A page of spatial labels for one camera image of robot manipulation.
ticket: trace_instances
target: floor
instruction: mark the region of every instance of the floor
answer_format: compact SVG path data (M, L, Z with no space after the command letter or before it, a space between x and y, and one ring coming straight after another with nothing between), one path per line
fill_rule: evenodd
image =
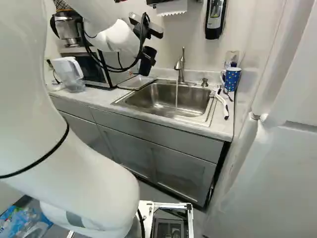
M150 185L139 181L140 186L140 199L141 200L149 200L154 202L185 202L176 199L175 197L169 196L164 192L157 190ZM202 227L205 221L206 213L204 210L194 209L194 237L201 238L202 237ZM68 231L59 227L59 226L52 226L52 228L46 233L44 238L66 238ZM85 236L76 234L75 238L86 238Z

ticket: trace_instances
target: running water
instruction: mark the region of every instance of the running water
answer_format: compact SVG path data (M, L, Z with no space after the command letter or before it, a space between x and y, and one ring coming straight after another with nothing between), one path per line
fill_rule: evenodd
M178 80L176 80L176 98L175 98L175 110L177 111L178 107Z

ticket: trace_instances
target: white refrigerator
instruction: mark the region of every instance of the white refrigerator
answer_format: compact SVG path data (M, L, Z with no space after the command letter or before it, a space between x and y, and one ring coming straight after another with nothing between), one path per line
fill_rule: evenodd
M317 3L258 1L209 238L317 237Z

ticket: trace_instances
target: paper towel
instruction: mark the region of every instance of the paper towel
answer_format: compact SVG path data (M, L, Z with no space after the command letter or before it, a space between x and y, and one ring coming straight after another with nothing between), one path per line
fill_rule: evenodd
M158 16L168 16L187 12L188 0L173 0L156 5Z

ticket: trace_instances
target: microwave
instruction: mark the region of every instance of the microwave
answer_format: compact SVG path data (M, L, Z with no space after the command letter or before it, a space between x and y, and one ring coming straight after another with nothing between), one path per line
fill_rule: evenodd
M96 47L90 47L90 49L100 60L103 58L108 65L120 68L118 52L101 52ZM105 72L102 67L95 64L94 59L89 56L85 47L62 48L59 49L59 53L62 57L72 56L76 58L84 73L86 85L112 88L135 77L139 72L138 64L122 73ZM134 61L132 56L124 52L120 52L119 54L120 62L123 67L128 67Z

